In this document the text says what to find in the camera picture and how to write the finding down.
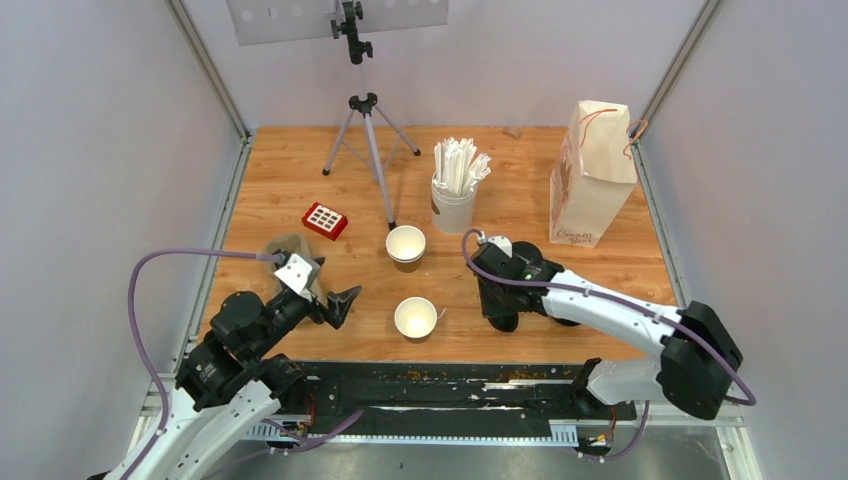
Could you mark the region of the black plastic cup lid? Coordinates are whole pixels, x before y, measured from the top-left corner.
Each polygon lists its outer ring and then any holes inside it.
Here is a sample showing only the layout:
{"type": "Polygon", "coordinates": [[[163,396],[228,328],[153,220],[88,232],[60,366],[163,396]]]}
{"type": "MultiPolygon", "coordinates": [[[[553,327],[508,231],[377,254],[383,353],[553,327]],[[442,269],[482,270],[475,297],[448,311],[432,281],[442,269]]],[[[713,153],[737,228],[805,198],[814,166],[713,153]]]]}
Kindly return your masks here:
{"type": "Polygon", "coordinates": [[[512,313],[502,316],[488,317],[489,324],[499,332],[511,333],[514,332],[519,324],[519,315],[512,313]]]}

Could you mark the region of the kraft paper takeout bag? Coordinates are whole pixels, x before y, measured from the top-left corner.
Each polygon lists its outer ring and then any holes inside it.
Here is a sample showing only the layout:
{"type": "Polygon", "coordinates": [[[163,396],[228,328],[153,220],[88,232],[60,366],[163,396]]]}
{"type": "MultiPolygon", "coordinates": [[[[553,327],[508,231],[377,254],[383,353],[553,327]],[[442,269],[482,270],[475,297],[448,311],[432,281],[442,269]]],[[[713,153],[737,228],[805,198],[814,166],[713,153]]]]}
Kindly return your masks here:
{"type": "Polygon", "coordinates": [[[638,183],[629,107],[579,101],[550,175],[549,241],[595,247],[638,183]]]}

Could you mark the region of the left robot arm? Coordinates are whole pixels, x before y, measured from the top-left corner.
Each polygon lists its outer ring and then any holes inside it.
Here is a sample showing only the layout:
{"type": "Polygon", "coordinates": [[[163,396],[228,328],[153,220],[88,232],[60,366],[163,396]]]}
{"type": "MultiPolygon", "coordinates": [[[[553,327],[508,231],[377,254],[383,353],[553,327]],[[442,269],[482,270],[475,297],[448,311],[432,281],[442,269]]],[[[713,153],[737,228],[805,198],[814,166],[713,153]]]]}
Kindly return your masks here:
{"type": "Polygon", "coordinates": [[[327,301],[284,289],[270,301],[249,291],[222,303],[212,329],[182,361],[157,425],[103,479],[201,479],[247,430],[306,400],[305,372],[268,352],[305,319],[339,329],[359,286],[327,301]]]}

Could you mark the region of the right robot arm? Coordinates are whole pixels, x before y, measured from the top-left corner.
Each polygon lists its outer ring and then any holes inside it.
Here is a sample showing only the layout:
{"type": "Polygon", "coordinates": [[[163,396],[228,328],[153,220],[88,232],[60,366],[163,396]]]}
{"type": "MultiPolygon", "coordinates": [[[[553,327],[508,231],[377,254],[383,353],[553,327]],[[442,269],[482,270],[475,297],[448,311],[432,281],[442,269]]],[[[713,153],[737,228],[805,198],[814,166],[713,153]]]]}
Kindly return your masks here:
{"type": "Polygon", "coordinates": [[[713,420],[731,386],[741,382],[741,350],[707,304],[679,308],[639,300],[545,259],[529,242],[504,237],[481,242],[466,261],[478,281],[482,314],[495,329],[512,332],[521,313],[538,313],[645,353],[639,360],[584,364],[570,392],[584,417],[625,401],[667,400],[690,416],[713,420]]]}

